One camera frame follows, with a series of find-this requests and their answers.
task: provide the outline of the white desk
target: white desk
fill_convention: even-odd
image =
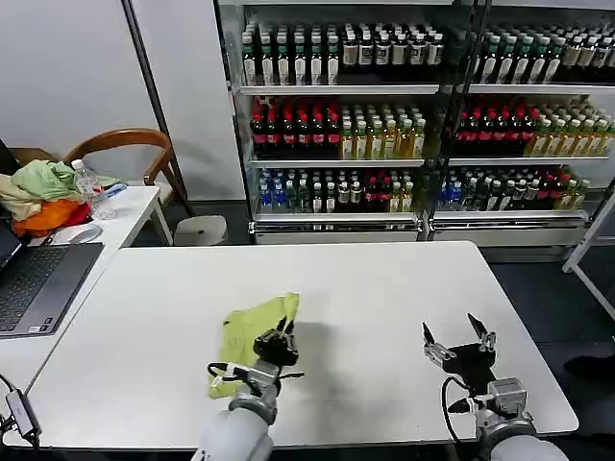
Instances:
[[[445,345],[476,342],[468,311],[498,333],[496,376],[522,380],[538,431],[578,427],[472,243],[152,248],[118,252],[37,377],[41,445],[193,449],[228,404],[208,398],[206,370],[223,319],[285,291],[302,295],[306,376],[283,384],[277,446],[449,440],[421,322]],[[472,416],[453,422],[474,436]]]
[[[101,207],[113,206],[116,215],[108,221],[96,221],[103,232],[93,242],[102,242],[105,246],[56,332],[48,336],[0,340],[0,370],[15,386],[24,392],[30,387],[34,377],[115,253],[133,243],[143,224],[158,206],[159,194],[160,190],[155,186],[128,187],[101,204]],[[67,242],[58,239],[53,242],[55,245],[65,243]]]

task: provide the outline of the white wall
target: white wall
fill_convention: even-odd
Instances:
[[[190,198],[245,198],[211,0],[133,0]]]
[[[137,3],[189,198],[243,199],[211,2],[178,0],[168,10],[161,1]],[[0,138],[8,146],[62,158],[101,132],[158,128],[119,0],[3,2],[0,58]],[[154,153],[135,147],[88,162],[138,179]]]

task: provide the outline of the laptop screen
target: laptop screen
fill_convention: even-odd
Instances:
[[[9,229],[7,222],[0,222],[0,270],[21,248],[21,241]]]

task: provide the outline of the orange cloth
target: orange cloth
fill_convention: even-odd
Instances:
[[[30,216],[25,221],[13,221],[12,229],[19,236],[29,233],[33,237],[44,237],[53,229],[63,225],[79,205],[79,202],[70,200],[43,202],[40,213]]]

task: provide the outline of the green clothing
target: green clothing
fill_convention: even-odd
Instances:
[[[231,312],[222,326],[219,361],[254,366],[258,358],[252,350],[254,340],[268,329],[275,328],[283,317],[287,322],[294,320],[298,307],[299,295],[288,293],[251,309]],[[210,376],[209,384],[212,381],[213,377]],[[241,382],[221,382],[216,387],[209,387],[209,397],[230,397],[240,385]]]
[[[57,200],[82,200],[75,187],[75,171],[61,161],[32,160],[11,177],[13,185],[48,202]],[[99,176],[103,187],[120,182],[118,178]]]

